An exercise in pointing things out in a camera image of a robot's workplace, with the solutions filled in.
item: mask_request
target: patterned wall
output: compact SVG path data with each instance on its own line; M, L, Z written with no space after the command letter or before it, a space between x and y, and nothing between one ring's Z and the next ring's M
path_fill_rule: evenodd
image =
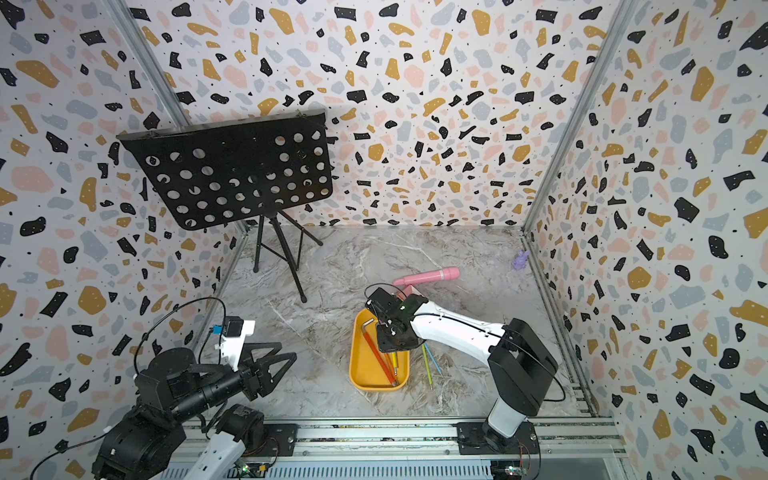
M130 0L194 123L329 108L303 223L525 218L616 0Z
M0 12L0 478L17 479L119 420L142 332L212 293L239 235L181 230L115 140L170 122L101 4ZM200 307L157 329L140 364L190 342ZM94 454L59 455L35 479L88 478Z
M641 2L534 230L640 478L768 478L766 22Z

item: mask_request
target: wire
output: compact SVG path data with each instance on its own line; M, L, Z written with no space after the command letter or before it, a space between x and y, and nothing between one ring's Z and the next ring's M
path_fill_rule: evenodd
M99 435L95 439L90 439L90 440L88 440L86 442L78 443L77 445L68 446L68 447L66 447L64 449L57 450L56 452L51 453L49 456L45 457L40 462L38 462L37 465L35 465L35 467L32 469L32 472L29 474L29 480L34 480L35 479L35 472L38 470L38 468L40 468L40 465L44 464L45 461L48 460L49 458L55 457L56 455L58 455L60 453L66 452L67 450L76 449L77 447L82 447L83 445L87 445L89 443L96 442L97 440L101 440L102 438L107 436L107 433L104 433L103 435Z
M227 318L227 306L224 304L222 299L216 298L215 296L202 296L201 298L196 298L195 300L190 300L189 302L186 302L183 305L177 306L176 308L174 308L173 310L165 314L163 318L155 322L155 324L152 326L152 328L149 329L148 332L141 335L141 341L139 342L139 345L136 347L136 350L134 351L134 371L136 372L136 375L139 374L139 367L137 362L139 351L141 351L141 346L144 344L144 342L149 340L149 335L154 331L154 329L156 329L158 325L160 325L163 321L165 321L166 318L178 312L179 310L183 309L185 306L190 305L191 303L200 302L201 300L216 300L218 303L221 303L221 308L224 311L224 318L225 319ZM221 337L219 337L219 363L221 363Z
M506 343L511 343L512 345L514 345L518 349L520 349L522 352L527 353L528 356L530 356L533 361L538 363L544 369L544 371L550 377L552 377L554 382L558 384L558 386L560 387L560 391L563 392L563 398L561 398L561 399L544 399L544 400L542 400L542 402L563 402L567 398L567 396L565 395L565 389L563 388L563 384L560 383L560 380L558 380L558 377L556 377L554 375L554 373L550 372L549 369L543 363L539 362L538 359L533 355L533 353L531 353L528 350L524 349L523 347L519 346L517 343L512 342L510 339L506 339L503 336L496 335L495 333L487 332L487 331L483 330L482 328L480 328L480 327L478 327L476 325L472 325L471 323L467 323L467 322L465 322L463 320L460 320L460 319L457 319L457 318L454 318L454 317L448 316L448 315L440 315L440 314L437 314L437 313L428 312L428 313L417 313L417 314L414 315L414 317L416 317L416 316L437 316L438 318L446 318L446 319L449 319L449 320L453 320L455 322L459 322L459 323L461 323L463 325L469 326L469 327L471 327L471 328L473 328L475 330L478 330L479 332L483 332L485 335L493 335L496 338L504 340Z

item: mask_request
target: gray marble surface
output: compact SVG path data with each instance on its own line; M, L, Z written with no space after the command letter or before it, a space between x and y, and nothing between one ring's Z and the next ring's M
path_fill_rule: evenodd
M458 266L459 280L417 286L427 298L457 313L489 322L513 317L531 325L553 357L562 362L544 304L530 266L511 264L522 248L518 230L475 227L309 227L324 245L305 238L300 279L308 297L301 303L287 263L262 250L254 273L256 230L247 238L222 300L227 312L257 322L249 341L282 342L298 360L266 398L254 408L276 416L486 416L498 397L491 373L472 357L430 342L442 376L430 365L430 390L420 351L411 355L411 375L396 392L362 392L349 381L353 322L364 307L363 290L375 282L391 282L409 274ZM294 252L299 231L284 227ZM269 225L264 243L280 251ZM208 345L204 358L216 358ZM581 415L568 386L565 367L558 378L567 400L545 402L539 415ZM548 398L560 398L554 382ZM245 398L234 401L247 402Z

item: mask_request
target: black perforated board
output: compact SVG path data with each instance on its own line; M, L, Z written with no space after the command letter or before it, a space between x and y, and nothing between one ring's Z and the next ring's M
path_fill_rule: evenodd
M325 123L324 110L311 110L122 134L118 140L177 223L199 230L330 197Z

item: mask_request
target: pink cylinder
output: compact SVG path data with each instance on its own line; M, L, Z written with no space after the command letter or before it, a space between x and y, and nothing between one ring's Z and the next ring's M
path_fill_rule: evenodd
M398 278L393 281L393 285L405 286L405 285L418 285L419 283L428 282L440 282L443 280L456 280L461 273L458 271L457 266L449 266L441 270L435 270L433 272L417 273L416 275L408 275L403 278Z

